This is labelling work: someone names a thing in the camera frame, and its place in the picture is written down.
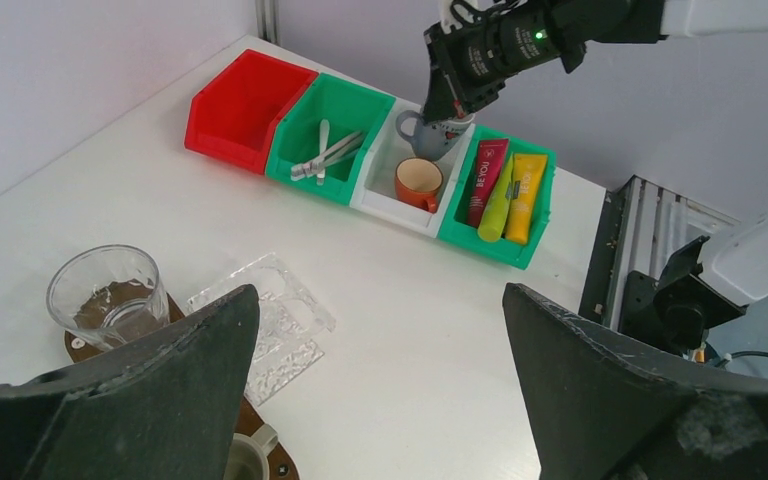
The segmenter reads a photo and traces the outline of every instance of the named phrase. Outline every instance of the brown wooden board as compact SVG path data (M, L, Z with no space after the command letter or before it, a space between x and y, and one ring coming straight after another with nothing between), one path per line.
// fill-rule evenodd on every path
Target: brown wooden board
M177 322L185 317L184 312L178 307L178 304L169 298L169 321ZM88 358L92 358L100 353L101 350L93 347L90 344L85 344L81 348L73 348L72 341L75 336L70 332L66 332L64 335L64 342L66 344L66 351L75 363L82 362ZM263 425L263 419L257 414L251 403L243 398L243 402L240 405L240 415L237 417L237 425L234 431L242 433L243 435L251 436L258 428ZM290 458L290 454L284 449L283 445L279 442L278 445L272 450L272 453L267 457L269 459L269 478L271 480L299 480L299 473L296 470L296 465L293 463L293 459Z

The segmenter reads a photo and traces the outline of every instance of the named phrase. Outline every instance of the clear plastic packaging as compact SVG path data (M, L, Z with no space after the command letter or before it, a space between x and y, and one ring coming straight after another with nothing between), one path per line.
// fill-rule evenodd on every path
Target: clear plastic packaging
M260 330L246 398L258 406L322 358L325 352L314 337L333 331L337 322L274 253L203 290L187 305L194 312L249 284L260 295Z

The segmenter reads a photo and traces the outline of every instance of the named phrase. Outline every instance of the glass cup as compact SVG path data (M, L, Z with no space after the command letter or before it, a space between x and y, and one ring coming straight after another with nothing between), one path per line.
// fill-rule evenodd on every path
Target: glass cup
M169 325L157 264L128 245L105 245L66 262L46 293L60 326L102 351Z

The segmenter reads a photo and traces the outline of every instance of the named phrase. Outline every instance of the white table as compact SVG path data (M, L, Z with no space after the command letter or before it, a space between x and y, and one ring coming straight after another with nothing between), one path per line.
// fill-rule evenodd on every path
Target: white table
M190 99L249 48L331 72L245 37L0 197L0 383L70 363L44 294L82 250L147 250L179 303L275 251L338 321L259 409L303 479L536 479L502 293L577 309L604 189L559 169L521 271L186 151Z

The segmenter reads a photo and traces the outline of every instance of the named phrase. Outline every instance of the cup handle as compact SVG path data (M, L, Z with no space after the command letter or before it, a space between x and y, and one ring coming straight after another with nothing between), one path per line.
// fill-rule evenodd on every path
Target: cup handle
M402 125L404 125L404 123L411 118L415 118L417 122L422 121L422 116L419 114L419 112L415 112L413 110L405 110L404 112L400 113L398 117L396 117L396 132L398 132L399 136L405 139L405 141L408 143L413 141L413 136L405 133L405 131L402 130Z
M278 432L266 423L261 425L251 438L254 443L260 445L261 451L266 456L269 456L278 445Z
M437 197L429 197L425 199L425 209L428 210L429 213L437 213L438 208Z

